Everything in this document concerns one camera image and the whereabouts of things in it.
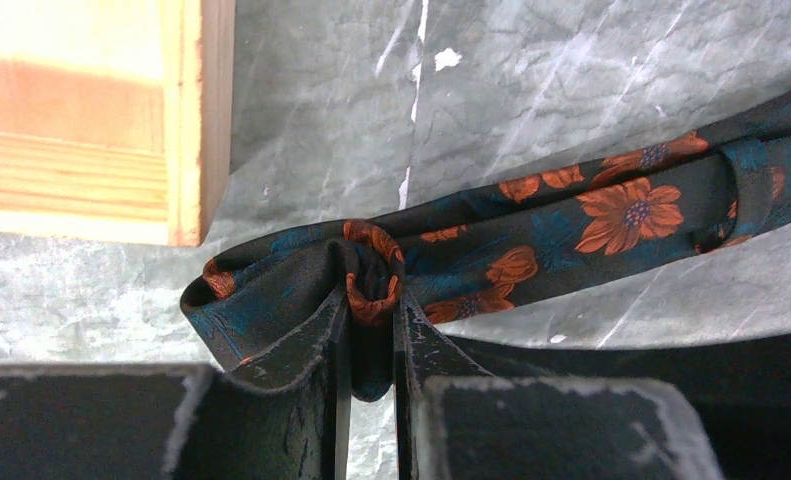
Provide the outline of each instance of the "pinched fabric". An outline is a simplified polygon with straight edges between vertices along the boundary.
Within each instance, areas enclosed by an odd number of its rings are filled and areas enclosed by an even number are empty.
[[[715,252],[788,223],[791,91],[624,155],[251,240],[210,260],[181,306],[233,370],[340,285],[352,328],[386,345],[405,289],[431,323],[451,322]],[[386,365],[379,360],[391,357],[388,344],[362,349],[368,358],[352,362]],[[385,392],[388,378],[375,378],[355,378],[355,395]]]

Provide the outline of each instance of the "garment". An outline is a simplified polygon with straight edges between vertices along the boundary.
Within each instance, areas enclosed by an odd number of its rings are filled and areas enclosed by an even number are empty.
[[[791,91],[624,155],[243,243],[207,263],[181,308],[232,370],[344,284],[354,394],[373,400],[391,382],[391,321],[404,289],[438,324],[709,254],[788,223]]]

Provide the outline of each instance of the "wooden box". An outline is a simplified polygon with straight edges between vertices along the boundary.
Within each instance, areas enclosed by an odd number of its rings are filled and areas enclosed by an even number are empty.
[[[200,244],[228,177],[234,0],[0,0],[0,232]]]

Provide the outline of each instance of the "black floral fabric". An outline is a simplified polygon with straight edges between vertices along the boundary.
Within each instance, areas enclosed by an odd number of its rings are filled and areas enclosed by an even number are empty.
[[[210,260],[186,317],[227,370],[344,285],[355,395],[389,387],[409,289],[434,324],[710,254],[791,223],[791,91],[677,139],[461,191],[381,217],[277,232]]]

